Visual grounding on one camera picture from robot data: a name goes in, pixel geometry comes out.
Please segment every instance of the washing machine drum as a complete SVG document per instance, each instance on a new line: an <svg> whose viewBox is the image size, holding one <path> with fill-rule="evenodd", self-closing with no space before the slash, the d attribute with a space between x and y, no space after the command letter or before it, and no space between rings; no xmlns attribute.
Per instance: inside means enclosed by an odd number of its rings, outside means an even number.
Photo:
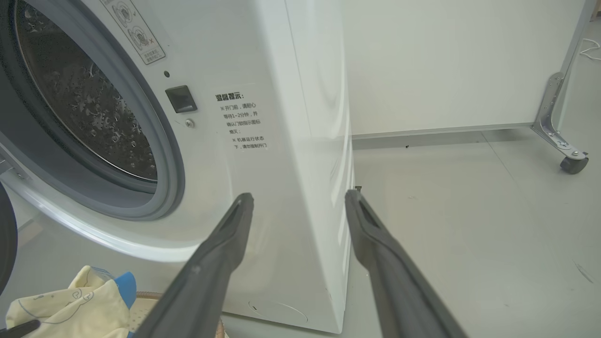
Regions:
<svg viewBox="0 0 601 338"><path fill-rule="evenodd" d="M79 1L2 1L0 26L0 144L96 212L148 221L173 211L184 187L175 136L95 15Z"/></svg>

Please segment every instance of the wheel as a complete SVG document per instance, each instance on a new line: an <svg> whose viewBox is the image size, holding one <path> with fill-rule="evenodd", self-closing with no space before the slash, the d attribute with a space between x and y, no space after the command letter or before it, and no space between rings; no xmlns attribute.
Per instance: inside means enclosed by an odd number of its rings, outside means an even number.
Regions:
<svg viewBox="0 0 601 338"><path fill-rule="evenodd" d="M584 169L584 167L587 166L588 163L588 158L584 158L584 159L571 159L571 158L564 158L563 161L561 161L560 167L569 174L578 174L579 172L582 171L582 169Z"/></svg>

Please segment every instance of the warning label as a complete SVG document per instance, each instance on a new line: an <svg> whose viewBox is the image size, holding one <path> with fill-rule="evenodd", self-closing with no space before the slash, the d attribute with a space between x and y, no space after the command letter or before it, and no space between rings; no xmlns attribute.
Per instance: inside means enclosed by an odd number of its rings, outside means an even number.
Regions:
<svg viewBox="0 0 601 338"><path fill-rule="evenodd" d="M213 100L216 117L227 147L241 152L257 152L269 148L267 115L261 105L255 85L225 88L217 91Z"/></svg>
<svg viewBox="0 0 601 338"><path fill-rule="evenodd" d="M131 0L100 0L100 2L119 24L145 64L151 64L165 57L165 52Z"/></svg>

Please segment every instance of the floor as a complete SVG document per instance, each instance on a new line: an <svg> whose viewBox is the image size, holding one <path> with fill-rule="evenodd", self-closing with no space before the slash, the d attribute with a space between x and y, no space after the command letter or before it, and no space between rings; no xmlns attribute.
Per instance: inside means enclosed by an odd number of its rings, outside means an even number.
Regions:
<svg viewBox="0 0 601 338"><path fill-rule="evenodd" d="M601 40L601 22L590 27L595 36ZM356 184L470 337L578 338L601 331L601 61L580 58L561 129L591 153L577 175L563 173L562 154L529 129L355 143ZM75 241L75 235L46 226L54 229L20 234L40 244L21 251L18 266L36 257L76 261L48 249L58 237ZM52 274L50 267L28 273L16 270L5 293L24 296L12 291L14 280L29 289L58 287L35 281ZM0 307L7 301L0 298ZM232 338L381 336L369 276L354 256L341 335L228 314L223 320Z"/></svg>

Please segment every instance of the white cable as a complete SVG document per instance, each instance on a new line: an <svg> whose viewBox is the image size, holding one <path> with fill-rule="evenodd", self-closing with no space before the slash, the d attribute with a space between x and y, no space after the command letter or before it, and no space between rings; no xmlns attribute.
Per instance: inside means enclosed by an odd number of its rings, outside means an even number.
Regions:
<svg viewBox="0 0 601 338"><path fill-rule="evenodd" d="M601 61L601 58L593 58L592 56L590 56L590 55L587 54L588 51L594 51L595 49L601 48L601 46L599 46L599 43L596 42L595 40L591 40L589 38L583 38L582 40L583 41L592 42L592 43L594 43L597 46L596 47L590 47L589 49L585 49L584 51L580 52L580 54L584 55L585 57L587 57L587 58L589 58L591 60L599 60L599 61Z"/></svg>

